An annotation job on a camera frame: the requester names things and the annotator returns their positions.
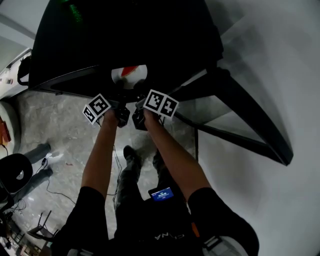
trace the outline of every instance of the black sleeve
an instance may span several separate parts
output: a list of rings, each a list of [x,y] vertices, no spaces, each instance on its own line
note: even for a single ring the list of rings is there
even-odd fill
[[[52,255],[66,256],[70,249],[94,253],[97,245],[107,242],[105,199],[97,190],[82,187],[66,224],[54,237]]]
[[[231,237],[249,256],[257,256],[259,240],[254,229],[234,213],[212,188],[195,191],[188,200],[193,221],[202,242],[212,237]]]

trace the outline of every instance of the marble floor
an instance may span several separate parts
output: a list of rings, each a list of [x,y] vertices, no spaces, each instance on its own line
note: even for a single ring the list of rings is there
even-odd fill
[[[14,105],[21,122],[21,147],[19,152],[26,153],[35,148],[39,143],[48,142],[51,145],[52,156],[48,159],[53,170],[50,178],[49,190],[67,195],[76,201],[81,187],[84,167],[96,141],[100,127],[91,125],[82,114],[84,105],[89,99],[58,95],[35,91],[26,91],[14,100]],[[126,106],[131,114],[135,110],[133,103]],[[196,102],[182,104],[184,113],[192,113]],[[195,155],[194,129],[182,123],[175,117],[172,121],[166,119],[165,128],[173,137],[192,155]],[[123,157],[123,148],[132,146],[143,158],[143,166],[138,182],[142,198],[149,198],[148,190],[157,186],[157,173],[153,168],[152,159],[156,148],[145,131],[136,130],[132,119],[128,125],[118,128],[115,139],[116,154],[120,159],[122,168],[126,167]],[[33,165],[33,173],[41,166],[41,161]],[[119,169],[113,156],[111,179],[108,192],[113,194],[117,185]],[[66,222],[74,204],[67,198],[47,192],[48,182],[42,183],[24,198],[26,208],[16,210],[13,220],[23,230],[28,231],[37,226],[40,214],[43,217],[52,211],[47,228],[54,232]],[[108,196],[105,203],[108,235],[114,236],[117,228],[112,196]],[[28,237],[35,245],[42,248],[43,240]]]

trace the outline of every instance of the red object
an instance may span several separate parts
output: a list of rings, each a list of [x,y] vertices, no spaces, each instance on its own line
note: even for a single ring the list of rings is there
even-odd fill
[[[131,74],[133,71],[135,71],[139,66],[127,66],[124,67],[121,73],[121,77],[126,77],[127,75]]]
[[[10,137],[6,122],[0,123],[0,131],[1,131],[4,142],[6,143],[10,142],[11,137]]]

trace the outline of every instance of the cable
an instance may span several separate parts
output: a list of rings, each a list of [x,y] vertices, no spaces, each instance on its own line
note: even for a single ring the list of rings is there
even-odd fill
[[[6,146],[5,146],[5,145],[3,145],[3,144],[1,144],[1,146],[5,149],[5,151],[6,151],[6,156],[8,156],[8,155],[9,155],[9,153],[8,153],[8,149],[6,148]]]
[[[161,117],[159,117],[159,121],[162,126],[165,126],[165,119],[166,119],[165,116],[163,117],[163,120],[161,120]]]
[[[118,184],[119,184],[120,174],[122,172],[122,165],[121,165],[119,157],[117,155],[117,151],[116,151],[115,145],[113,145],[113,153],[114,153],[114,158],[115,158],[116,165],[118,166],[118,170],[119,170],[118,178],[116,179],[116,189],[115,189],[115,192],[114,192],[114,195],[113,195],[113,198],[112,198],[113,207],[114,207],[114,209],[116,209],[116,197],[117,197],[117,193],[118,193]]]
[[[97,121],[95,121],[95,122],[101,127],[99,119]]]
[[[20,203],[21,201],[24,202],[24,206],[23,206],[22,208],[18,209],[19,203]],[[26,208],[27,208],[26,202],[25,202],[23,199],[19,199],[18,202],[17,202],[16,207],[15,207],[15,208],[9,208],[9,209],[13,209],[12,213],[14,213],[15,210],[22,211],[22,210],[24,210],[24,209],[26,209]]]
[[[65,194],[63,194],[63,193],[58,193],[58,192],[51,192],[51,191],[49,191],[49,190],[48,190],[49,185],[50,185],[50,180],[48,179],[48,186],[46,187],[46,191],[48,191],[48,192],[51,193],[51,194],[64,196],[64,197],[68,198],[72,203],[76,204],[75,201],[73,201],[69,196],[67,196],[67,195],[65,195]]]
[[[44,158],[43,160],[42,160],[42,162],[41,162],[41,166],[39,167],[39,169],[36,171],[36,173],[35,173],[35,175],[39,172],[39,170],[41,169],[41,167],[42,166],[44,166],[43,167],[43,170],[47,167],[47,165],[48,165],[48,159],[47,158]]]

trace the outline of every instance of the white wall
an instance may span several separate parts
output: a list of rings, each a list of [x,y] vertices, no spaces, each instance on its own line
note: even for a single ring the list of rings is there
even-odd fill
[[[24,51],[25,47],[0,36],[0,72]]]
[[[320,3],[207,3],[223,34],[220,65],[268,113],[294,157],[285,167],[200,132],[199,162],[221,198],[256,230],[260,256],[315,256],[320,251]]]
[[[49,0],[4,0],[0,14],[6,16],[33,34],[37,30]]]

